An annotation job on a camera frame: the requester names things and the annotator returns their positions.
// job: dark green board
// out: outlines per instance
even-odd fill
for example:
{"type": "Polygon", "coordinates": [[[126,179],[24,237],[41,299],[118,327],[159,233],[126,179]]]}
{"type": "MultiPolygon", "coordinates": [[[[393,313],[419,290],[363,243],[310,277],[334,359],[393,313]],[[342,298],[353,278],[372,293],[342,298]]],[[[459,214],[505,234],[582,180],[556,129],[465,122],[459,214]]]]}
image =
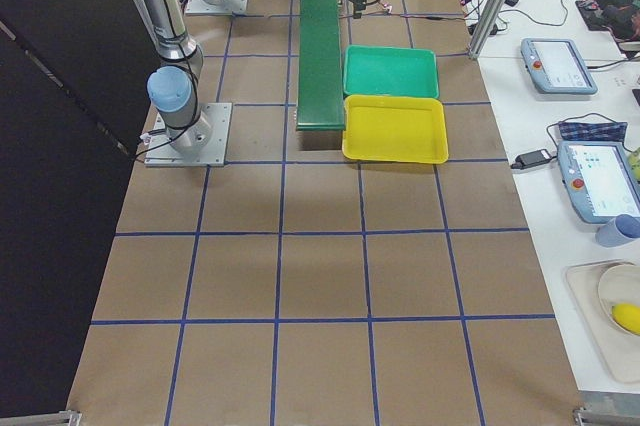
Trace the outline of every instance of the dark green board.
{"type": "Polygon", "coordinates": [[[344,130],[338,0],[300,0],[298,131],[344,130]]]}

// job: teal tray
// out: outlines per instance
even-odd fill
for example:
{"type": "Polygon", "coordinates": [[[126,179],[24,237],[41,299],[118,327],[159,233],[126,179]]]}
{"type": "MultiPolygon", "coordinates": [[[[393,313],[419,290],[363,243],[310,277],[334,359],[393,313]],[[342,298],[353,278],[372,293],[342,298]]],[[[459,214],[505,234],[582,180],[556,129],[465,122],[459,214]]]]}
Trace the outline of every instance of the teal tray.
{"type": "Polygon", "coordinates": [[[428,49],[352,44],[345,51],[344,93],[438,98],[436,55],[428,49]]]}

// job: blue tablet device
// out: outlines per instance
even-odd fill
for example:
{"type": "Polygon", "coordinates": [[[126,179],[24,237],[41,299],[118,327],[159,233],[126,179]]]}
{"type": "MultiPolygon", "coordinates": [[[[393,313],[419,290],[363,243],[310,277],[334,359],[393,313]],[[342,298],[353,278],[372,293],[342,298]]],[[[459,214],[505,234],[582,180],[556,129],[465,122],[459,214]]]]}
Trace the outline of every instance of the blue tablet device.
{"type": "Polygon", "coordinates": [[[606,223],[623,213],[640,218],[640,188],[621,143],[561,141],[558,164],[583,221],[606,223]]]}
{"type": "Polygon", "coordinates": [[[546,94],[595,94],[589,69],[570,39],[525,38],[520,44],[533,84],[546,94]]]}

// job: white screen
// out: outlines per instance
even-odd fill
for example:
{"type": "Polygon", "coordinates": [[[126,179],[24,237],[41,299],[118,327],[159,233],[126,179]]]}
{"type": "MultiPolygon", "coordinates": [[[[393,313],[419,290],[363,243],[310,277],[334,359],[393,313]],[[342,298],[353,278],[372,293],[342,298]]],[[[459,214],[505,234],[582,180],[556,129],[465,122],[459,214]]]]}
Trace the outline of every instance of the white screen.
{"type": "Polygon", "coordinates": [[[640,216],[635,194],[615,147],[572,145],[570,149],[591,198],[594,216],[622,213],[640,216]]]}
{"type": "Polygon", "coordinates": [[[584,88],[588,86],[580,66],[569,49],[569,43],[544,41],[533,43],[551,86],[584,88]]]}

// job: blue cup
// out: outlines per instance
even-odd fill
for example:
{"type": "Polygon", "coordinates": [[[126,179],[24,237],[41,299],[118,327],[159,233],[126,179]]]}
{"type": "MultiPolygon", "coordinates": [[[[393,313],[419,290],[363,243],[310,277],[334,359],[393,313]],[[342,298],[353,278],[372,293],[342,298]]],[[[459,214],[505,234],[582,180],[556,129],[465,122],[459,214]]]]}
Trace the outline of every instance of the blue cup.
{"type": "Polygon", "coordinates": [[[640,238],[640,221],[628,214],[620,214],[598,229],[599,245],[614,248],[640,238]]]}

